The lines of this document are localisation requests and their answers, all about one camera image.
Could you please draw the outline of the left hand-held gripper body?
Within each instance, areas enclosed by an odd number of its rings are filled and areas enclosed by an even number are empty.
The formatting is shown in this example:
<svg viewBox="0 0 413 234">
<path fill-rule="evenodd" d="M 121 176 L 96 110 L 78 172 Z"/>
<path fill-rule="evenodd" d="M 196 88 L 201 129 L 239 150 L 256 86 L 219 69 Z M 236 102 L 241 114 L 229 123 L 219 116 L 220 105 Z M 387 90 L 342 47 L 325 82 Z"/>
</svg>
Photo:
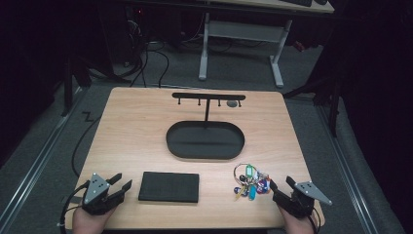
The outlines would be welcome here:
<svg viewBox="0 0 413 234">
<path fill-rule="evenodd" d="M 93 173 L 83 196 L 82 209 L 90 215 L 104 215 L 124 202 L 124 199 L 112 199 L 108 194 L 111 185 L 106 179 Z"/>
</svg>

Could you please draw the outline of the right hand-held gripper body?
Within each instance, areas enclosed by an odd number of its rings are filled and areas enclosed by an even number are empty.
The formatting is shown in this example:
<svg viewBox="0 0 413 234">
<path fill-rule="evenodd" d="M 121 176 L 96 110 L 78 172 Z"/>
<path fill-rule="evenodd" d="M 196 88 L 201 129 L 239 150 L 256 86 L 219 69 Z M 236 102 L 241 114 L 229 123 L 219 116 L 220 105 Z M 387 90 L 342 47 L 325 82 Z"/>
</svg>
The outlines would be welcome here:
<svg viewBox="0 0 413 234">
<path fill-rule="evenodd" d="M 286 201 L 278 205 L 296 218 L 310 216 L 315 207 L 315 201 L 325 203 L 328 206 L 332 205 L 332 201 L 311 181 L 296 182 L 291 195 L 288 196 L 285 194 L 285 198 Z"/>
</svg>

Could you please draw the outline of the black metal stand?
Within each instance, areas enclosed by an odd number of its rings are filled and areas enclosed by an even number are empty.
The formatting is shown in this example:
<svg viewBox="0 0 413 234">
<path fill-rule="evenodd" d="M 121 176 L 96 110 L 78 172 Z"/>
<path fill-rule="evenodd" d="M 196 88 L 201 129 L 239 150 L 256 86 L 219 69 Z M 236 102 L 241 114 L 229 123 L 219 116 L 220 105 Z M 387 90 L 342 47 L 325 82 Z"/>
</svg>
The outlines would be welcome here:
<svg viewBox="0 0 413 234">
<path fill-rule="evenodd" d="M 66 116 L 73 105 L 73 80 L 76 80 L 81 88 L 88 88 L 92 84 L 92 79 L 87 64 L 77 56 L 70 56 L 64 64 L 64 68 L 64 109 L 62 115 Z"/>
<path fill-rule="evenodd" d="M 344 64 L 336 64 L 330 71 L 326 71 L 323 74 L 316 75 L 312 72 L 310 80 L 305 85 L 282 96 L 284 98 L 293 98 L 299 94 L 314 93 L 314 105 L 329 105 L 328 130 L 334 137 L 337 137 L 336 124 L 343 78 Z"/>
</svg>

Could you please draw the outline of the aluminium floor rail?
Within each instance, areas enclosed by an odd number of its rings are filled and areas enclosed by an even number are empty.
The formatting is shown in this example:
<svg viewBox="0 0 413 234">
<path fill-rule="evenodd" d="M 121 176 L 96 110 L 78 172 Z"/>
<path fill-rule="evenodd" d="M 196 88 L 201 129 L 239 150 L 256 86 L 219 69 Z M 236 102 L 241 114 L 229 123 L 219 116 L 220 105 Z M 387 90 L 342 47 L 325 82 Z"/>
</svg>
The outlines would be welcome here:
<svg viewBox="0 0 413 234">
<path fill-rule="evenodd" d="M 0 169 L 0 234 L 6 234 L 52 155 L 71 108 L 64 111 L 63 89 L 37 118 L 6 165 Z"/>
<path fill-rule="evenodd" d="M 371 216 L 370 210 L 368 209 L 365 199 L 361 194 L 355 177 L 346 160 L 345 153 L 339 143 L 338 137 L 334 136 L 329 128 L 328 116 L 325 109 L 322 106 L 316 106 L 316 111 L 318 116 L 320 117 L 320 120 L 322 121 L 323 128 L 325 129 L 328 135 L 329 141 L 332 144 L 341 177 L 346 186 L 346 189 L 352 201 L 353 207 L 355 208 L 357 217 L 364 230 L 364 233 L 378 234 L 377 226 Z"/>
</svg>

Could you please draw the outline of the key bunch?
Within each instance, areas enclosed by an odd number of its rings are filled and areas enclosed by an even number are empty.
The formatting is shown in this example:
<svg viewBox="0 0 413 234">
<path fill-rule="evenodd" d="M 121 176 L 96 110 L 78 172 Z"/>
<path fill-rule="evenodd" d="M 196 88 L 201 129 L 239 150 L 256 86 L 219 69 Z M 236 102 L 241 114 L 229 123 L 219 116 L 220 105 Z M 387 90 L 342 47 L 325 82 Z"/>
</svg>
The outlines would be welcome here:
<svg viewBox="0 0 413 234">
<path fill-rule="evenodd" d="M 233 177 L 238 184 L 234 188 L 236 199 L 241 197 L 253 201 L 257 195 L 270 192 L 270 177 L 249 163 L 239 163 L 233 170 Z"/>
</svg>

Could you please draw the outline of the black key holder with tray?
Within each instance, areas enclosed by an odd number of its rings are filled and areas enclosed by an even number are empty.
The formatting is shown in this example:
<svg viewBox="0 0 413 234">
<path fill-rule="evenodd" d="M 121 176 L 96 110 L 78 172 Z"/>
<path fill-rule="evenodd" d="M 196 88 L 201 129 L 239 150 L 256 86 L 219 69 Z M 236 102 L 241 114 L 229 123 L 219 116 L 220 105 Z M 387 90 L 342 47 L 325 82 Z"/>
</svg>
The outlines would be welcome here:
<svg viewBox="0 0 413 234">
<path fill-rule="evenodd" d="M 196 99 L 198 104 L 206 102 L 205 119 L 203 121 L 179 121 L 167 131 L 166 142 L 169 151 L 182 159 L 232 160 L 244 148 L 244 133 L 230 122 L 209 121 L 210 102 L 216 100 L 234 101 L 241 107 L 245 95 L 219 95 L 173 93 L 173 98 L 181 103 L 183 98 Z"/>
</svg>

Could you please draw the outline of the desk with white metal legs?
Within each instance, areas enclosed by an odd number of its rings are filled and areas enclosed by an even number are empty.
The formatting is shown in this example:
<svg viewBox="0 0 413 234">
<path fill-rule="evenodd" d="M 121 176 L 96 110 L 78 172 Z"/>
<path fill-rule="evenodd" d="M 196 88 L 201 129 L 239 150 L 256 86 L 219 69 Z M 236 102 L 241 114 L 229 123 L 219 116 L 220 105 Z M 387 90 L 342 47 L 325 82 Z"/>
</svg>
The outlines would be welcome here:
<svg viewBox="0 0 413 234">
<path fill-rule="evenodd" d="M 248 10 L 280 10 L 282 13 L 310 14 L 325 16 L 334 13 L 335 9 L 328 0 L 312 0 L 311 7 L 303 7 L 280 0 L 201 0 L 205 7 L 246 7 Z M 203 49 L 200 60 L 199 79 L 207 78 L 208 41 L 210 37 L 238 39 L 256 42 L 276 43 L 275 53 L 269 56 L 273 77 L 278 88 L 283 87 L 279 59 L 288 37 L 292 17 L 282 20 L 281 25 L 264 25 L 253 22 L 234 22 L 230 19 L 211 19 L 209 12 L 204 17 Z"/>
</svg>

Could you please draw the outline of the person's left hand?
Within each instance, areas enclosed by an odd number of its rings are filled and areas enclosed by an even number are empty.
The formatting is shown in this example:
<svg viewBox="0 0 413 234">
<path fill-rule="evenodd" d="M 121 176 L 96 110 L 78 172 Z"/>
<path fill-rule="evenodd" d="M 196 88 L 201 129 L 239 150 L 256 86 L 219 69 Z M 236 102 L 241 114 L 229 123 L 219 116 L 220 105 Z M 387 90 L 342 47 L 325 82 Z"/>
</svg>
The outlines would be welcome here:
<svg viewBox="0 0 413 234">
<path fill-rule="evenodd" d="M 101 234 L 115 211 L 116 209 L 112 209 L 106 214 L 91 215 L 82 208 L 76 209 L 72 217 L 73 234 Z"/>
</svg>

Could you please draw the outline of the person's right hand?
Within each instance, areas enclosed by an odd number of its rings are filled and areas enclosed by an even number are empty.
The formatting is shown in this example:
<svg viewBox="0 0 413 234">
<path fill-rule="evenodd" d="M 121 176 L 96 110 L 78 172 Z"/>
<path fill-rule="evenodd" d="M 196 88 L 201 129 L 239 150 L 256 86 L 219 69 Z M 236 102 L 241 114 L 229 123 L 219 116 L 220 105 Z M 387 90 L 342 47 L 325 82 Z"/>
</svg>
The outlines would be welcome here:
<svg viewBox="0 0 413 234">
<path fill-rule="evenodd" d="M 279 210 L 283 218 L 283 228 L 286 234 L 315 234 L 317 220 L 311 215 L 305 218 L 296 218 L 282 207 Z"/>
</svg>

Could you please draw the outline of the black rectangular wallet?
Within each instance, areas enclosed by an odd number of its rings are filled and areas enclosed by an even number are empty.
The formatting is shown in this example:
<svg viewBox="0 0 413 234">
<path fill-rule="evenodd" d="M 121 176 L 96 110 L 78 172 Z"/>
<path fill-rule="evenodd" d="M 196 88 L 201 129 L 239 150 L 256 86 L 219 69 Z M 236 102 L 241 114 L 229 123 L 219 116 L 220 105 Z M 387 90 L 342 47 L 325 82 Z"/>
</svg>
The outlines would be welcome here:
<svg viewBox="0 0 413 234">
<path fill-rule="evenodd" d="M 144 172 L 138 200 L 198 203 L 199 183 L 198 174 Z"/>
</svg>

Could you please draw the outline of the black keyboard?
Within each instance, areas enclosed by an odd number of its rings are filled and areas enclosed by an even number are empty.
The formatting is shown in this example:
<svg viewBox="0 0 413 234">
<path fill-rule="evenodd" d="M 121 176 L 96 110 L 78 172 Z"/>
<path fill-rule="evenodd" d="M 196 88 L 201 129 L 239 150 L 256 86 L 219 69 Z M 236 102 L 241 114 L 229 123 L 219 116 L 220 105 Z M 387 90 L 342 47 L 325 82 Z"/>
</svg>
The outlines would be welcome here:
<svg viewBox="0 0 413 234">
<path fill-rule="evenodd" d="M 313 1 L 312 0 L 280 0 L 286 3 L 290 3 L 290 4 L 295 4 L 298 6 L 303 6 L 303 7 L 311 7 Z"/>
</svg>

